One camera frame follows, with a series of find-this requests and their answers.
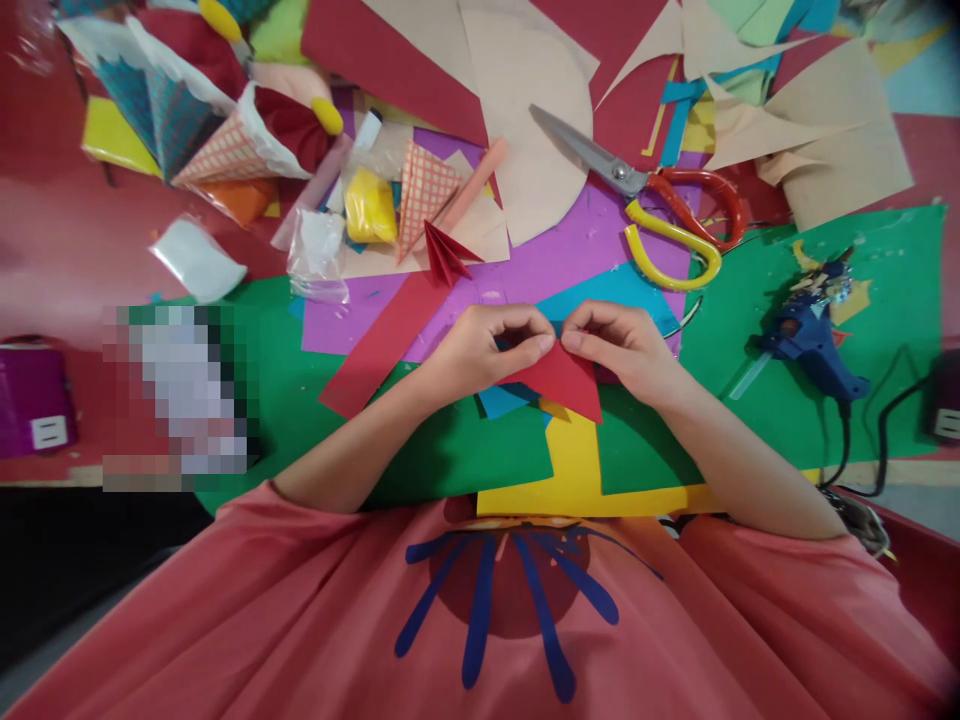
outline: red scissor handle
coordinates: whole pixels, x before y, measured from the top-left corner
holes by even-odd
[[[696,183],[703,185],[706,190],[716,193],[726,205],[730,214],[730,235],[726,240],[712,235],[703,224],[697,220],[693,211],[677,195],[672,183]],[[647,179],[647,187],[655,190],[670,209],[680,218],[687,229],[709,243],[716,245],[721,252],[736,247],[743,240],[747,231],[747,216],[743,201],[737,193],[737,186],[722,175],[709,170],[682,170],[677,168],[661,168],[660,172],[651,174]]]

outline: purple box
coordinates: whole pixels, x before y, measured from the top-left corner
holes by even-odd
[[[0,345],[0,458],[77,441],[63,356],[43,345]]]

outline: scissors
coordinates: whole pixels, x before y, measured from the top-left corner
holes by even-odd
[[[597,173],[607,185],[627,199],[627,216],[634,223],[686,245],[706,261],[706,270],[699,277],[690,280],[670,277],[662,273],[650,261],[650,257],[640,241],[640,231],[637,229],[637,225],[630,225],[624,232],[633,258],[637,261],[637,266],[644,275],[661,287],[679,291],[696,290],[716,277],[721,265],[720,251],[735,247],[743,239],[746,232],[747,222],[744,204],[732,182],[709,170],[661,168],[657,173],[639,172],[543,108],[531,105],[530,113],[541,127],[556,140],[563,143],[570,152],[579,158],[583,165]],[[693,211],[673,189],[671,184],[673,182],[699,183],[722,197],[730,214],[730,236],[726,240],[721,240],[712,235],[697,220]],[[656,190],[666,200],[670,209],[689,230],[671,225],[640,207],[638,196],[648,187]]]

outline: hand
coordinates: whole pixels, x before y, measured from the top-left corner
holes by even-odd
[[[637,400],[657,409],[682,402],[697,386],[642,308],[587,300],[563,323],[561,342],[616,373]]]
[[[501,335],[515,346],[498,349]],[[414,374],[443,407],[534,365],[555,341],[553,325],[533,305],[471,305]]]

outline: pink paper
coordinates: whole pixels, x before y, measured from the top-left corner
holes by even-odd
[[[415,141],[438,157],[449,157],[462,150],[476,165],[482,150],[456,138],[417,129]],[[705,157],[683,153],[679,167],[701,167]],[[678,185],[677,191],[696,209],[700,203],[699,186]],[[660,202],[647,193],[641,199],[645,208],[659,208],[654,214],[677,222]],[[589,280],[631,259],[623,236],[630,223],[623,199],[606,189],[587,184],[567,216],[552,230],[513,248],[511,259],[502,263],[472,265],[473,281],[457,283],[450,296],[427,323],[404,362],[423,362],[433,351],[460,313],[472,304],[537,303],[567,288]],[[690,253],[685,248],[646,231],[641,231],[644,247],[654,264],[674,277],[686,277]],[[308,301],[304,313],[303,349],[309,352],[347,355],[364,336],[377,316],[406,279],[405,275],[356,278],[347,281],[350,301],[347,305],[327,305]],[[683,316],[686,295],[664,293],[677,318]],[[678,333],[669,341],[676,352]]]

